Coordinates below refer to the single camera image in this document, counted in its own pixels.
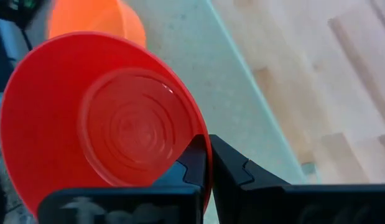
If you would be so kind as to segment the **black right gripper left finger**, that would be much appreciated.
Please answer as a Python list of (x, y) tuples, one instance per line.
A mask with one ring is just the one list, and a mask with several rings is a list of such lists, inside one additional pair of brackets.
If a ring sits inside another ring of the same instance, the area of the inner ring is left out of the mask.
[(38, 206), (39, 224), (202, 224), (208, 172), (205, 137), (149, 187), (56, 191)]

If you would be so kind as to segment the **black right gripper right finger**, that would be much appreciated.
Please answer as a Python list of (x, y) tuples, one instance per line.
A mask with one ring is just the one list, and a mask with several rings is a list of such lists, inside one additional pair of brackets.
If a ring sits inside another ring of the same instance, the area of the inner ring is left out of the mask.
[(385, 184), (290, 184), (217, 135), (210, 141), (220, 224), (385, 224)]

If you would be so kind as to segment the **red plastic mini bowl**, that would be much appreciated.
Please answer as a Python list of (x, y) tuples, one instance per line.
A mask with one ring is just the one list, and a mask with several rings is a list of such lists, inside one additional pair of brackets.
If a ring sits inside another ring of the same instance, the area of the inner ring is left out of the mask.
[(34, 48), (2, 97), (0, 143), (28, 210), (77, 187), (152, 185), (208, 130), (192, 94), (144, 47), (74, 32)]

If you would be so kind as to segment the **orange plastic mini bowl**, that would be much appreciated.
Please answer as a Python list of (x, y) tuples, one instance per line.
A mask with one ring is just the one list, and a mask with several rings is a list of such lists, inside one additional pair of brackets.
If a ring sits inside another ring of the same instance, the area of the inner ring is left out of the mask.
[(146, 47), (144, 26), (123, 0), (53, 0), (48, 38), (79, 31), (104, 32)]

